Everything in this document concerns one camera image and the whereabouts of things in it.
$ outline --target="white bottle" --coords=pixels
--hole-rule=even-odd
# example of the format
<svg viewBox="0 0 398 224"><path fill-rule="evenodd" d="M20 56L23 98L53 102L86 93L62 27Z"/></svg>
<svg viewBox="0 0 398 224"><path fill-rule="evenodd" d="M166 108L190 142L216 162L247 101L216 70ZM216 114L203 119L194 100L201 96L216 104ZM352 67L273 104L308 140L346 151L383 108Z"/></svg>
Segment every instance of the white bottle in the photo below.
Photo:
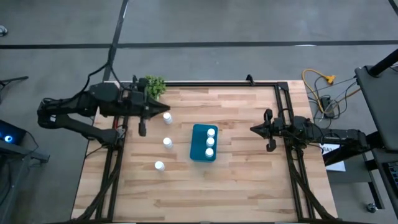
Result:
<svg viewBox="0 0 398 224"><path fill-rule="evenodd" d="M173 147L172 140L170 138L164 138L163 145L166 147L166 149L171 149Z"/></svg>
<svg viewBox="0 0 398 224"><path fill-rule="evenodd" d="M207 138L206 145L207 145L207 147L213 147L214 139L213 138Z"/></svg>
<svg viewBox="0 0 398 224"><path fill-rule="evenodd" d="M208 148L208 149L206 149L205 154L206 154L206 157L207 157L207 158L212 158L212 157L213 157L213 154L214 154L214 151L213 151L212 148Z"/></svg>
<svg viewBox="0 0 398 224"><path fill-rule="evenodd" d="M164 163L160 161L155 162L155 169L163 171L165 169Z"/></svg>
<svg viewBox="0 0 398 224"><path fill-rule="evenodd" d="M166 124L171 124L173 122L172 115L170 113L164 113L163 120Z"/></svg>
<svg viewBox="0 0 398 224"><path fill-rule="evenodd" d="M215 134L216 134L216 131L213 128L210 128L209 130L207 130L208 138L213 138Z"/></svg>

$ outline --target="blue container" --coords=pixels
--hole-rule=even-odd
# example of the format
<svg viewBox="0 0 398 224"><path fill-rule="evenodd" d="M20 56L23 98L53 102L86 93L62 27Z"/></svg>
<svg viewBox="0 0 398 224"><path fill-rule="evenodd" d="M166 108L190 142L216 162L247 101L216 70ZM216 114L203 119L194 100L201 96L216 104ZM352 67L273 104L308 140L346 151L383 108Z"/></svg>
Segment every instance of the blue container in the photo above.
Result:
<svg viewBox="0 0 398 224"><path fill-rule="evenodd" d="M206 140L207 140L207 130L213 128L216 132L214 135L214 145L212 147L214 154L212 157L206 157ZM207 125L207 124L195 124L193 125L192 131L192 141L191 141L191 152L190 158L193 161L198 162L213 162L216 160L217 156L217 136L218 136L218 128L215 125Z"/></svg>

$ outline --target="potted plant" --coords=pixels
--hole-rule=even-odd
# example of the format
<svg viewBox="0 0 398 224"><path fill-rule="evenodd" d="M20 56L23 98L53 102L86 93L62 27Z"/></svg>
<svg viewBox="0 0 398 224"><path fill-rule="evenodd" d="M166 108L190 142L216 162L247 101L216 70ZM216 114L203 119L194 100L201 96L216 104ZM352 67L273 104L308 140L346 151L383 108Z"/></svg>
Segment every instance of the potted plant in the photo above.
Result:
<svg viewBox="0 0 398 224"><path fill-rule="evenodd" d="M155 77L147 75L145 78L148 80L147 92L155 100L159 100L161 94L166 92L166 84L162 77Z"/></svg>

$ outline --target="gray floor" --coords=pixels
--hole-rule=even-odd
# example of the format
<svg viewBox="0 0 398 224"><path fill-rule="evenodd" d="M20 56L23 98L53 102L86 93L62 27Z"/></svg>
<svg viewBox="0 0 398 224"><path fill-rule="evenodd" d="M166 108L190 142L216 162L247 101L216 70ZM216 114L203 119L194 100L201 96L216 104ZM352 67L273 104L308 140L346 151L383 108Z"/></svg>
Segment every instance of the gray floor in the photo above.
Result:
<svg viewBox="0 0 398 224"><path fill-rule="evenodd" d="M121 0L3 0L0 24L9 35L0 44L109 43ZM131 1L120 42L389 40L398 38L397 15L387 0L278 1ZM219 49L118 50L114 69L121 80L132 74L166 80L299 80L314 68L352 78L354 69L374 64L395 45L341 47L246 47ZM0 79L28 75L2 92L0 118L29 130L51 154L42 168L31 169L14 213L14 223L59 222L69 218L87 141L66 130L38 127L35 111L43 97L70 97L100 67L107 50L1 50ZM313 83L316 75L308 74ZM100 82L102 74L91 79ZM337 96L344 83L322 91ZM362 94L332 128L376 128ZM372 202L367 184L332 185L339 217L344 220L398 223L381 187L385 210L364 210Z"/></svg>

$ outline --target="wooden table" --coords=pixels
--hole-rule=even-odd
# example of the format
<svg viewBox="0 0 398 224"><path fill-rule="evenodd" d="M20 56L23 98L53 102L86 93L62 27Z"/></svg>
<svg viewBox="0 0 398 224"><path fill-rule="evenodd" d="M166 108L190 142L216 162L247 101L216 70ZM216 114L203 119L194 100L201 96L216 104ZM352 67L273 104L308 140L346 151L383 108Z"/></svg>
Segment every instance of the wooden table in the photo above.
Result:
<svg viewBox="0 0 398 224"><path fill-rule="evenodd" d="M295 115L311 118L302 81L288 81ZM266 151L267 141L249 128L263 122L266 108L276 115L275 93L269 87L169 87L160 101L171 106L173 123L158 115L147 122L147 136L138 135L138 118L129 119L115 205L116 222L276 222L296 221L284 144ZM109 128L112 117L95 118ZM192 126L219 128L217 159L190 159ZM170 137L173 148L162 140ZM89 143L87 153L98 148ZM310 188L329 213L337 216L321 152L304 150ZM79 216L98 193L106 150L86 159L72 217ZM154 168L163 161L165 171ZM303 211L307 208L301 192ZM103 215L106 215L104 203Z"/></svg>

